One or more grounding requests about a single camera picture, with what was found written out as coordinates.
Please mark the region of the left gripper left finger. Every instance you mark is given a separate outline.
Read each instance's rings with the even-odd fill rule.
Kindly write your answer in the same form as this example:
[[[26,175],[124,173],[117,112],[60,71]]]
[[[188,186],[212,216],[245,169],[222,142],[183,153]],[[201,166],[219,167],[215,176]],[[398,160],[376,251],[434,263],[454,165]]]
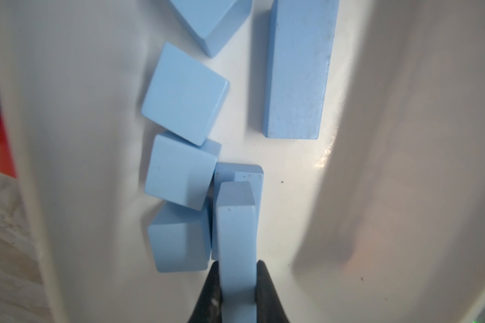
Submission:
[[[215,261],[188,320],[188,323],[221,323],[222,290],[218,261]]]

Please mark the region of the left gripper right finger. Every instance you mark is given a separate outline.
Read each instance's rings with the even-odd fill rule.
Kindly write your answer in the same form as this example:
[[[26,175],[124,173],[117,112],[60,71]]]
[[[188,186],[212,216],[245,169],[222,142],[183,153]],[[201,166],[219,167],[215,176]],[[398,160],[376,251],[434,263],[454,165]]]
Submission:
[[[280,298],[264,261],[257,262],[257,323],[289,323]]]

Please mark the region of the blue cube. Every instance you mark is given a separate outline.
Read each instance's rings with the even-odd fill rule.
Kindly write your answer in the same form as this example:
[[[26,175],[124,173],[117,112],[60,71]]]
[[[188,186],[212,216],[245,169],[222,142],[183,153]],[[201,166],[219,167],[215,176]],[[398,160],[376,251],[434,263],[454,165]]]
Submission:
[[[171,43],[165,43],[141,113],[194,145],[203,145],[230,82]]]
[[[221,149],[220,143],[209,139],[196,146],[169,131],[158,134],[150,155],[145,193],[201,210]]]
[[[148,238],[160,273],[204,271],[212,249],[211,200],[197,211],[166,202],[148,226]]]

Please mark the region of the blue long block stack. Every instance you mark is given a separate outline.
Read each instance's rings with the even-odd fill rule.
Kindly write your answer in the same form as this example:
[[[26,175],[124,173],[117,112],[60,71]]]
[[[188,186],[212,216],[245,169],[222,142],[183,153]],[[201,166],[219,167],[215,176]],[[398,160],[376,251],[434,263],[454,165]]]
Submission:
[[[248,182],[224,182],[216,202],[223,322],[256,322],[257,215]]]
[[[263,134],[317,139],[338,1],[274,1],[270,13]]]

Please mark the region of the long speckled blue block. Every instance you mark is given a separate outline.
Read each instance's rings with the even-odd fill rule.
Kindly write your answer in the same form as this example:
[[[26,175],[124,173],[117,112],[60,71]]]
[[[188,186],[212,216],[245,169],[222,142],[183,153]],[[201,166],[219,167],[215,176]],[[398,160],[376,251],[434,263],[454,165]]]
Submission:
[[[261,166],[249,164],[230,164],[217,163],[214,171],[214,202],[212,218],[212,260],[218,260],[218,241],[217,241],[217,211],[216,202],[218,199],[219,189],[224,182],[249,182],[256,207],[255,229],[258,228],[259,213],[261,207],[261,197],[264,185],[264,171]]]

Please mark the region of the white plastic tub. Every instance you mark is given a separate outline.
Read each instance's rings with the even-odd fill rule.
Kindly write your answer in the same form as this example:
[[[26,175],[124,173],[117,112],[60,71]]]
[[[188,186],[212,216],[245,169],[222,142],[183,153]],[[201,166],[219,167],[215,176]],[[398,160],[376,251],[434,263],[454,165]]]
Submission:
[[[160,274],[141,115],[170,42],[230,82],[210,133],[265,172],[258,257],[291,322],[471,322],[485,307],[485,1],[342,1],[316,140],[262,133],[270,1],[214,58],[166,1],[0,1],[0,104],[56,322],[186,322]]]

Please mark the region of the blue long block stack top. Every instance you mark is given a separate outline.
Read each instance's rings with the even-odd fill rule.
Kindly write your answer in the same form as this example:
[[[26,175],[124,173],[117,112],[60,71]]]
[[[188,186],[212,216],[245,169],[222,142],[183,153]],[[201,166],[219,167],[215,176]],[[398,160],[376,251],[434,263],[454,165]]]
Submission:
[[[263,134],[317,139],[338,1],[274,1],[270,13]]]

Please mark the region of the blue cube isolated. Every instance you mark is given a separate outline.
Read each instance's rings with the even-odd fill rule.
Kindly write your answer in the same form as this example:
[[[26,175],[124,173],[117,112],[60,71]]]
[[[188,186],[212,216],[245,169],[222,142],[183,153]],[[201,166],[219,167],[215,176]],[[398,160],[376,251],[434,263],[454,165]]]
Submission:
[[[171,0],[179,20],[203,52],[215,57],[251,13],[251,0]]]

